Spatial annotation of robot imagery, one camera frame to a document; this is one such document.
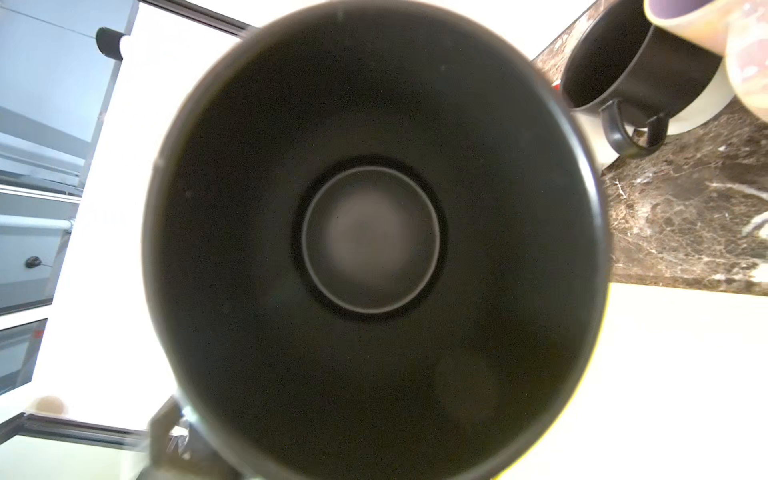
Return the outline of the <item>black mug white base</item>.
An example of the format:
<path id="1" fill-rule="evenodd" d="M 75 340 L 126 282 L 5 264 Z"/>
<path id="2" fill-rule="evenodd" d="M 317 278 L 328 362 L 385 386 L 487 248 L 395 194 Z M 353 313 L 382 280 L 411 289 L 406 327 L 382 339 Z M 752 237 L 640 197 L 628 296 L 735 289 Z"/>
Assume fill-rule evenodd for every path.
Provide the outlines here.
<path id="1" fill-rule="evenodd" d="M 734 97 L 723 58 L 653 25 L 640 1 L 616 1 L 595 19 L 560 89 L 624 158 L 654 154 L 667 136 L 706 123 Z"/>

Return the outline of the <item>black mug front row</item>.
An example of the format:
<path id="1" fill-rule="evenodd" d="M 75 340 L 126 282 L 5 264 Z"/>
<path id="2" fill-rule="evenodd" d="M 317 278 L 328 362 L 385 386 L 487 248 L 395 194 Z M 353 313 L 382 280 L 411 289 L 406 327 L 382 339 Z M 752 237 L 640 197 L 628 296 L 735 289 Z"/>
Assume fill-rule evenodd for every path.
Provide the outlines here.
<path id="1" fill-rule="evenodd" d="M 265 479 L 490 479 L 576 391 L 610 233 L 512 45 L 415 1 L 243 38 L 153 165 L 146 299 L 202 435 Z"/>

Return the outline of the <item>pink iridescent mug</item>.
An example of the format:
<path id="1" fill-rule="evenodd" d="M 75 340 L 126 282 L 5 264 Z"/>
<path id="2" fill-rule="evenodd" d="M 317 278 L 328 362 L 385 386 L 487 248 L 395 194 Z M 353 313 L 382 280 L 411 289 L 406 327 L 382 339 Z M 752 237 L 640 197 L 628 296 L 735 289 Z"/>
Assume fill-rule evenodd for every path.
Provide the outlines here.
<path id="1" fill-rule="evenodd" d="M 721 56 L 736 96 L 767 120 L 765 0 L 646 0 L 644 11 L 652 24 Z"/>

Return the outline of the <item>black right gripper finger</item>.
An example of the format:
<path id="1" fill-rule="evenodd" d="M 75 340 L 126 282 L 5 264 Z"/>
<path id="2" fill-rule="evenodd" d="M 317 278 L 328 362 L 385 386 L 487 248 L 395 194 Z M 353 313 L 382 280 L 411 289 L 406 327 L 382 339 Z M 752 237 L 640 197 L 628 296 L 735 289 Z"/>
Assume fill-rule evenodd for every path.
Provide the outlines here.
<path id="1" fill-rule="evenodd" d="M 148 424 L 148 464 L 137 479 L 239 479 L 230 465 L 184 416 L 174 396 Z"/>

